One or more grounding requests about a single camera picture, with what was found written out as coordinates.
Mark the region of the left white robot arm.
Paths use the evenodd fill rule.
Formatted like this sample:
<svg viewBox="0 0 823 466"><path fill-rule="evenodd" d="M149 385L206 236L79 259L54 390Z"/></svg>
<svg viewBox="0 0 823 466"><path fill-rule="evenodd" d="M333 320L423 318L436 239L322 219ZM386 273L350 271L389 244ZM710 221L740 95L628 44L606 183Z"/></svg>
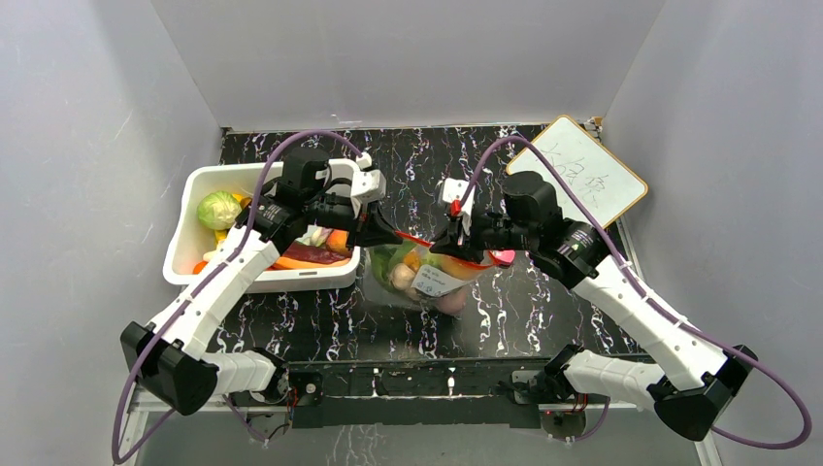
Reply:
<svg viewBox="0 0 823 466"><path fill-rule="evenodd" d="M209 342L255 280L310 227L345 231L348 247L398 244L379 209L385 175L365 156L342 169L323 150L297 148L272 180L263 168L254 196L227 239L178 298L146 325L120 335L138 386L188 416L217 395L254 392L267 404L285 399L287 367L263 349L215 353Z"/></svg>

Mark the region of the clear zip top bag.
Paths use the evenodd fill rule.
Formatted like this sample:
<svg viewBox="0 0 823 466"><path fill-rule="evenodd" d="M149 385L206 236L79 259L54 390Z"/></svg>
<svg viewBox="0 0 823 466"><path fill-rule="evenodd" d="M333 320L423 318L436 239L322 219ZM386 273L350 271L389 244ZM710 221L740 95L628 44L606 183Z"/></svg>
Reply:
<svg viewBox="0 0 823 466"><path fill-rule="evenodd" d="M491 251L488 251L484 254L484 258L480 263L475 263L482 267L483 271L472 280L460 281L441 269L441 260L445 255L429 251L430 244L428 242L405 234L403 243L398 246L400 248L389 262L390 269L387 272L385 283L377 281L372 275L369 248L366 249L368 256L364 269L363 292L367 299L383 301L406 310L437 310L436 302L440 297L448 295L459 288L467 288L470 294L472 283L481 275L503 268L494 263ZM392 269L399 263L405 263L416 272L413 285L406 291L394 289L388 278Z"/></svg>

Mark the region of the pale green cabbage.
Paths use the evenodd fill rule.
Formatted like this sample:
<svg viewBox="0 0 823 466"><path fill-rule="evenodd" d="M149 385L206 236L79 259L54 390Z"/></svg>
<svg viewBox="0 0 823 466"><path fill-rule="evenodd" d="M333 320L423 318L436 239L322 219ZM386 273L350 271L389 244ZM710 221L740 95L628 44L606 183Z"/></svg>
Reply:
<svg viewBox="0 0 823 466"><path fill-rule="evenodd" d="M242 197L224 190L206 195L198 204L196 215L200 223L212 230L226 230L235 224L241 213Z"/></svg>

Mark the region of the garlic bulb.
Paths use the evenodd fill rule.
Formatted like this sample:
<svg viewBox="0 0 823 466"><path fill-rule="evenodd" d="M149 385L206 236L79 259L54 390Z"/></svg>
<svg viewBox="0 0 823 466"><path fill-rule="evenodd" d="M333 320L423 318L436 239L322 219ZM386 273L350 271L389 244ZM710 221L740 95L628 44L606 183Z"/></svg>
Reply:
<svg viewBox="0 0 823 466"><path fill-rule="evenodd" d="M406 291L414 282L416 272L405 263L397 264L388 278L392 287L398 291Z"/></svg>

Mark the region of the small pink eraser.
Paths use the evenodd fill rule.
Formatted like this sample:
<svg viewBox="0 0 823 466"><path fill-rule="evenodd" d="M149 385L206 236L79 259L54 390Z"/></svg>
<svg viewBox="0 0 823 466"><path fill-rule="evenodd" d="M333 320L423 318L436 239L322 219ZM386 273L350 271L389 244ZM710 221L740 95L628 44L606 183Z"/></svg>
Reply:
<svg viewBox="0 0 823 466"><path fill-rule="evenodd" d="M516 252L514 250L493 250L491 257L498 267L508 268L515 260Z"/></svg>

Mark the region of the small whiteboard yellow frame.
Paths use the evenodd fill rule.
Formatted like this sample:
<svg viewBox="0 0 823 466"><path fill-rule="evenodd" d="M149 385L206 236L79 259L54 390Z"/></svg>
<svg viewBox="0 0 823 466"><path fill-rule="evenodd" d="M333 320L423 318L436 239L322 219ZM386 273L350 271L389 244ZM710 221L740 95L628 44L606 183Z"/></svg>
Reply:
<svg viewBox="0 0 823 466"><path fill-rule="evenodd" d="M559 116L511 133L541 151L587 211L607 227L648 193L648 185L596 138L596 127Z"/></svg>

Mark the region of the white plastic bin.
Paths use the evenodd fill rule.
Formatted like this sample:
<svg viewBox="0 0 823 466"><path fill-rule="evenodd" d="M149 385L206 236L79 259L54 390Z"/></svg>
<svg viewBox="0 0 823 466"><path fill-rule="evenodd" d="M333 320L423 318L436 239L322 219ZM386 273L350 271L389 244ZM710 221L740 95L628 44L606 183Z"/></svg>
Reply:
<svg viewBox="0 0 823 466"><path fill-rule="evenodd" d="M188 176L182 192L180 218L162 268L168 283L190 285L195 279L194 266L205 253L215 249L214 233L200 223L196 214L200 201L219 190L250 195L263 166L262 162L208 166ZM354 249L349 262L339 267L265 271L247 291L279 293L349 287L356 280L362 255L361 248Z"/></svg>

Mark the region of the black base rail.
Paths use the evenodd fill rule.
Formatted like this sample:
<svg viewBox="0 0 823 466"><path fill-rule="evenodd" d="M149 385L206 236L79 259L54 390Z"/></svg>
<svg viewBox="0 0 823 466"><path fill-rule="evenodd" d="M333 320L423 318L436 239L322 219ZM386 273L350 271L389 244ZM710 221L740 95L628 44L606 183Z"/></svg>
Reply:
<svg viewBox="0 0 823 466"><path fill-rule="evenodd" d="M603 406L602 394L528 395L546 357L294 361L290 395L273 401L247 393L216 395L203 411L237 408L244 415L284 414L297 429L354 424L505 424L538 428L541 416Z"/></svg>

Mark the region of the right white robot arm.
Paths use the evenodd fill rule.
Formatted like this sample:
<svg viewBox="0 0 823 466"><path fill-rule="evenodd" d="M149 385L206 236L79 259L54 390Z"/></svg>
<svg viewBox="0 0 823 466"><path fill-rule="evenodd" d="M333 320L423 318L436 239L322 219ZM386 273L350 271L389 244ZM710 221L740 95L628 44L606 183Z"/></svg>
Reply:
<svg viewBox="0 0 823 466"><path fill-rule="evenodd" d="M604 236L564 216L554 186L541 175L518 172L505 180L503 194L503 212L483 212L470 206L468 182L441 181L437 198L447 225L435 237L434 252L479 262L491 251L525 251L540 271L607 314L652 359L632 362L567 345L513 389L530 401L603 395L653 411L683 438L703 440L751 372L753 352L703 342L685 322L656 312L651 295L631 286L632 272L616 264Z"/></svg>

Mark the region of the peach fruit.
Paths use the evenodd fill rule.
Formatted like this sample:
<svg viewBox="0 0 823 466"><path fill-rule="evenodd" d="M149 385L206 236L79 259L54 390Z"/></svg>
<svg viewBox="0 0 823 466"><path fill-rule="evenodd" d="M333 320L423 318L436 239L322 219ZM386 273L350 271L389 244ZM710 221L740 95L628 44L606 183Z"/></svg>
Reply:
<svg viewBox="0 0 823 466"><path fill-rule="evenodd" d="M441 269L456 280L469 281L479 275L483 268L478 264L466 262L451 256L441 260Z"/></svg>

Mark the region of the green cabbage head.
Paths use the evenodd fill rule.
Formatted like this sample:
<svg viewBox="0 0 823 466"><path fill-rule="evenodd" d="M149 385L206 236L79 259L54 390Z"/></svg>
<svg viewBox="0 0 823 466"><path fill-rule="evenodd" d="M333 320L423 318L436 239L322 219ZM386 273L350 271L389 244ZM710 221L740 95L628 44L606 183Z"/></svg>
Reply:
<svg viewBox="0 0 823 466"><path fill-rule="evenodd" d="M399 248L398 245L369 248L372 275L377 281L386 282L387 272L390 269L389 262Z"/></svg>

